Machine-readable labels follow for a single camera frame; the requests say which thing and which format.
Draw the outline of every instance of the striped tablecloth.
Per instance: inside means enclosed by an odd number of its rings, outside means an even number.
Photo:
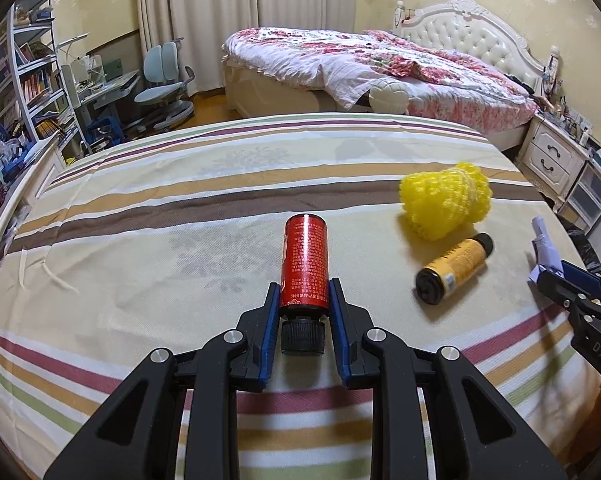
[[[456,296],[426,306],[413,293],[417,270],[475,231],[417,240],[397,185],[459,161],[490,178],[492,209],[475,228],[495,251]],[[31,476],[151,349],[200,348],[263,304],[280,278],[285,220],[308,210],[327,221],[330,275],[348,301],[411,346],[463,349],[555,453],[567,448],[600,378],[571,349],[565,313],[527,284],[536,215],[563,258],[582,265],[548,206],[464,126],[313,114],[118,146],[42,195],[0,269],[0,436]],[[327,348],[322,358],[279,355],[267,393],[239,395],[244,480],[369,476],[371,393],[339,386]]]

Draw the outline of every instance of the black bottle cap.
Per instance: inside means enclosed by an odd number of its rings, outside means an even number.
[[[416,294],[425,303],[437,305],[445,297],[445,286],[438,274],[425,267],[416,275]]]
[[[490,235],[488,235],[487,233],[478,233],[471,239],[475,240],[476,242],[482,245],[483,249],[485,250],[485,254],[487,254],[487,257],[489,257],[491,253],[493,253],[493,238],[491,238]]]
[[[324,354],[325,325],[317,319],[304,317],[283,321],[280,350],[283,354]]]

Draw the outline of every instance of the metal bolt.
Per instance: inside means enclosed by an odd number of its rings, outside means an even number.
[[[372,341],[379,343],[387,338],[387,333],[381,328],[370,328],[367,330],[367,337]]]
[[[455,361],[460,357],[460,350],[453,346],[445,346],[440,353],[448,361]]]
[[[240,343],[243,340],[243,333],[240,330],[230,330],[225,332],[222,338],[228,343]]]
[[[169,359],[169,351],[165,348],[157,348],[151,352],[150,359],[154,363],[164,363]]]

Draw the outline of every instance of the yellow mesh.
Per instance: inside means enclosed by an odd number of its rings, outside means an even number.
[[[450,170],[407,175],[400,182],[399,193],[408,224],[429,241],[466,222],[484,220],[491,208],[489,180],[468,162]]]

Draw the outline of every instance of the drawer handle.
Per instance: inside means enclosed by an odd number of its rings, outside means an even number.
[[[547,145],[547,150],[555,150],[555,154],[557,155],[558,158],[560,158],[560,152],[558,152],[558,148],[555,146],[551,146],[550,144]]]
[[[540,159],[540,163],[542,164],[542,167],[545,168],[547,171],[554,171],[554,167],[552,166],[551,168],[548,168],[545,166],[545,159],[541,158]]]

